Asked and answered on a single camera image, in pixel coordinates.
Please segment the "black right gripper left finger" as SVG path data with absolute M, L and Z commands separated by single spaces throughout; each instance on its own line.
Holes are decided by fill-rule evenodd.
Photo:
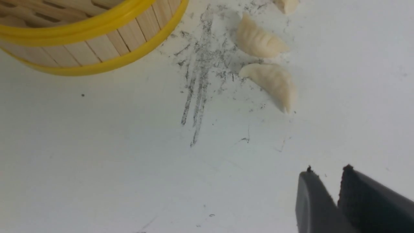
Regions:
M 299 174 L 295 214 L 299 233 L 356 232 L 311 166 Z

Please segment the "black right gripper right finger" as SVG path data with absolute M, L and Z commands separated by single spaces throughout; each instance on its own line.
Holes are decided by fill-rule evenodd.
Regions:
M 338 208 L 361 233 L 412 233 L 414 202 L 351 165 L 343 167 Z

